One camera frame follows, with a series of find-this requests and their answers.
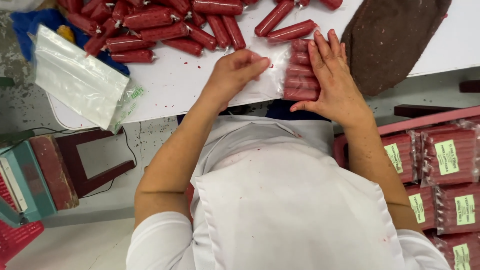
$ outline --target brown cloth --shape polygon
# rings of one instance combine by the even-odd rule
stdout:
[[[345,28],[353,79],[375,96],[403,81],[446,17],[451,0],[364,0]]]

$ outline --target white shirt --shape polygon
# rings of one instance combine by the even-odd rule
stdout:
[[[230,162],[234,163],[234,155],[238,154],[241,161],[245,153],[252,149],[267,149],[279,145],[280,148],[286,147],[283,143],[298,146],[299,151],[310,151],[305,150],[305,146],[313,146],[314,151],[331,155],[331,129],[331,124],[324,121],[278,121],[231,116],[220,118],[207,140],[194,177],[195,174],[203,175],[228,169]],[[359,177],[352,176],[353,174],[347,171],[345,173],[348,177]],[[193,224],[180,213],[163,212],[147,218],[135,229],[127,255],[127,269],[219,269],[212,251],[205,209],[197,189],[191,205]],[[384,212],[386,214],[383,215],[387,215],[385,218],[391,223],[388,212]],[[420,233],[397,230],[392,239],[392,255],[403,258],[405,269],[449,269],[443,255]]]

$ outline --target white table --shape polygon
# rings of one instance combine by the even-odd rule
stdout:
[[[326,34],[334,28],[340,36],[362,0],[344,0],[344,5],[335,12],[329,11],[320,2],[312,0],[309,7],[296,8],[276,29],[307,19],[314,20]],[[272,0],[260,0],[237,16],[247,46],[253,29],[275,6]],[[480,65],[479,0],[455,0],[440,28],[431,39],[421,58],[409,76],[432,74]],[[207,25],[205,31],[212,33]],[[125,119],[125,123],[151,120],[186,113],[197,100],[215,62],[224,52],[204,50],[200,58],[166,47],[159,42],[154,49],[159,57],[154,64],[129,64],[131,77],[140,82],[145,93],[138,101],[137,109]],[[94,126],[51,95],[48,96],[58,122],[68,129],[83,129]],[[249,104],[272,99],[262,94],[241,92],[230,106]]]

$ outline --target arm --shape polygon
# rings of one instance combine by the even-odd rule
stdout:
[[[135,227],[153,214],[174,211],[189,217],[185,190],[219,112],[269,65],[249,50],[218,60],[197,102],[153,157],[135,192]]]
[[[328,32],[330,45],[320,32],[308,45],[310,61],[322,91],[317,101],[300,101],[290,110],[309,110],[339,123],[348,141],[350,170],[377,183],[385,197],[396,229],[423,233],[398,173],[383,147],[373,113],[358,90],[345,53],[334,30]]]

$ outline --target yellow object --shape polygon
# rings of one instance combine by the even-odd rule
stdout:
[[[75,43],[75,36],[73,35],[73,31],[70,29],[70,27],[66,25],[60,25],[60,27],[57,29],[57,34],[69,42]]]

